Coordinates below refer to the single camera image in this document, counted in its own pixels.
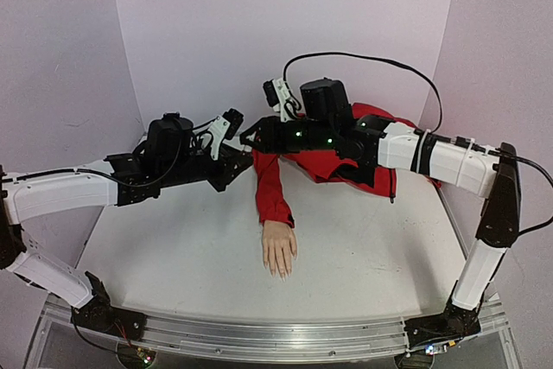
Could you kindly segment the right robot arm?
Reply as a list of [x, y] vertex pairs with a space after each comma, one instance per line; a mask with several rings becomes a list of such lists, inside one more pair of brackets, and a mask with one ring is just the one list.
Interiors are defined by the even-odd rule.
[[458, 309], [474, 310], [502, 257], [519, 235], [520, 189], [514, 148], [480, 146], [472, 139], [439, 136], [393, 118], [355, 116], [345, 87], [322, 79], [301, 88], [305, 114], [287, 113], [284, 80], [264, 83], [276, 115], [260, 118], [240, 142], [265, 154], [334, 150], [372, 172], [404, 169], [478, 195], [484, 201], [475, 242], [450, 297]]

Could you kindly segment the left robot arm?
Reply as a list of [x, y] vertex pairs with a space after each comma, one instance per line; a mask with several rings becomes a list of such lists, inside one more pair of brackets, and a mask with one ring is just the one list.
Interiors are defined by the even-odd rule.
[[156, 199], [164, 188], [205, 181], [223, 192], [251, 166], [251, 155], [235, 137], [244, 121], [231, 109], [199, 127], [177, 113], [151, 122], [131, 153], [72, 168], [1, 174], [1, 267], [81, 309], [100, 331], [111, 330], [117, 314], [102, 283], [89, 272], [48, 253], [22, 223], [83, 207], [124, 207]]

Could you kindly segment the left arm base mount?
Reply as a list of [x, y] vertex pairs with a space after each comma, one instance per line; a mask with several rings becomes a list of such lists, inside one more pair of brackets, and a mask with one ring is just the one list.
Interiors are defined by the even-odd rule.
[[127, 340], [141, 340], [145, 329], [146, 315], [111, 304], [104, 284], [91, 272], [85, 276], [91, 286], [92, 298], [72, 309], [72, 323], [98, 333], [120, 336]]

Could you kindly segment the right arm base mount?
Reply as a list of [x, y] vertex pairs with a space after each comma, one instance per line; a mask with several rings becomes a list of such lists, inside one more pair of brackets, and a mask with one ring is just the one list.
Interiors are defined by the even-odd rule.
[[483, 298], [474, 309], [463, 309], [448, 299], [445, 309], [435, 315], [425, 315], [408, 319], [404, 323], [409, 349], [458, 341], [480, 332], [479, 312]]

